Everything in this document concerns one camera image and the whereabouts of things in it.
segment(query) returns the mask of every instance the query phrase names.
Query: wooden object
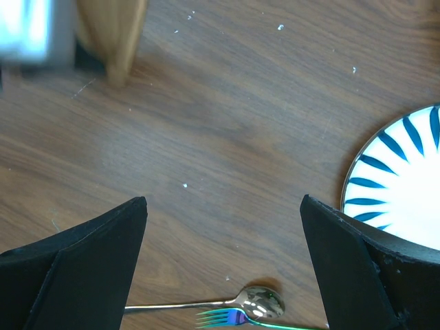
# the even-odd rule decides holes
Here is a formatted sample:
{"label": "wooden object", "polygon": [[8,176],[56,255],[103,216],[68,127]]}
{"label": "wooden object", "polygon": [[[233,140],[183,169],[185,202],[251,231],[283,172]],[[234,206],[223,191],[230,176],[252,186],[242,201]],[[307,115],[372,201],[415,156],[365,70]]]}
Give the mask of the wooden object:
{"label": "wooden object", "polygon": [[78,39],[104,61],[112,85],[127,82],[147,4],[148,0],[77,0]]}

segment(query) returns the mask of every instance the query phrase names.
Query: table surface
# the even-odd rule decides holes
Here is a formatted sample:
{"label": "table surface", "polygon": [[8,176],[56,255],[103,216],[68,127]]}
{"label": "table surface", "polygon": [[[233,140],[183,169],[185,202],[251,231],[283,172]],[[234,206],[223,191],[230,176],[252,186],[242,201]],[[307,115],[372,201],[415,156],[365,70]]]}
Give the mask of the table surface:
{"label": "table surface", "polygon": [[[283,322],[325,327],[300,201],[338,206],[370,136],[439,101],[439,31],[429,0],[151,0],[127,88],[6,75],[0,250],[144,195],[129,304],[259,280],[282,287]],[[122,330],[194,323],[167,311]]]}

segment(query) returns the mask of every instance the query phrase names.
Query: blue striped plate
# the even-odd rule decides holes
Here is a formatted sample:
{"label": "blue striped plate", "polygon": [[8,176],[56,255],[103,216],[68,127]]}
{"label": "blue striped plate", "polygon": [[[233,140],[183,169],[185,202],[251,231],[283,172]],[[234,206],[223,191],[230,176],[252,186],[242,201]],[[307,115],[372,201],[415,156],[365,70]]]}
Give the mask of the blue striped plate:
{"label": "blue striped plate", "polygon": [[392,122],[357,155],[342,211],[408,241],[440,250],[440,104]]}

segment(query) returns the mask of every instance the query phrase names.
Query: iridescent fork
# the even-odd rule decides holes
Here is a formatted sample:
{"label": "iridescent fork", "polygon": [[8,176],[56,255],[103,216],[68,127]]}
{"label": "iridescent fork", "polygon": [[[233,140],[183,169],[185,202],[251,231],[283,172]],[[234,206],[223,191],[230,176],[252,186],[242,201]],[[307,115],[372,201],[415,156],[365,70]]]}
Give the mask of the iridescent fork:
{"label": "iridescent fork", "polygon": [[251,325],[259,325],[260,327],[272,328],[272,329],[290,329],[290,330],[318,330],[301,327],[288,327],[286,325],[277,325],[264,323],[251,319],[244,310],[240,308],[221,308],[213,309],[210,311],[204,311],[198,313],[200,316],[197,319],[197,328],[215,328],[215,327],[227,327],[232,325],[245,325],[249,323]]}

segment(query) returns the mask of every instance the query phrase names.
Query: plate rim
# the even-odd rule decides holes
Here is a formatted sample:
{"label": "plate rim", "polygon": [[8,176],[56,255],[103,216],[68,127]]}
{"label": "plate rim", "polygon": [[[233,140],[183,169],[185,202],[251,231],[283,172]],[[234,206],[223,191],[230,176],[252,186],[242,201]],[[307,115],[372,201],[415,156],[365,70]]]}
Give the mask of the plate rim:
{"label": "plate rim", "polygon": [[363,154],[363,152],[366,150],[366,148],[370,145],[370,143],[377,138],[377,136],[379,135],[379,132],[384,131],[385,129],[387,129],[388,127],[394,125],[396,122],[398,122],[399,120],[401,120],[402,118],[406,117],[406,116],[411,116],[413,113],[416,113],[418,111],[421,110],[425,110],[428,108],[433,108],[433,107],[440,107],[440,102],[436,102],[436,103],[431,103],[429,105],[426,105],[424,107],[420,107],[418,109],[415,109],[411,112],[408,112],[404,115],[401,115],[397,118],[395,118],[394,120],[391,120],[388,124],[385,124],[383,127],[381,127],[380,129],[378,129],[376,131],[376,133],[374,133],[362,146],[362,148],[356,153],[356,156],[354,157],[353,161],[350,164],[349,170],[347,171],[345,178],[344,178],[344,184],[342,185],[342,194],[341,194],[341,199],[340,199],[340,205],[339,205],[339,209],[342,213],[344,213],[344,200],[345,200],[345,195],[346,195],[346,191],[347,191],[347,186],[348,186],[348,181],[350,178],[351,173],[353,172],[353,169],[359,159],[359,156],[361,156],[361,154]]}

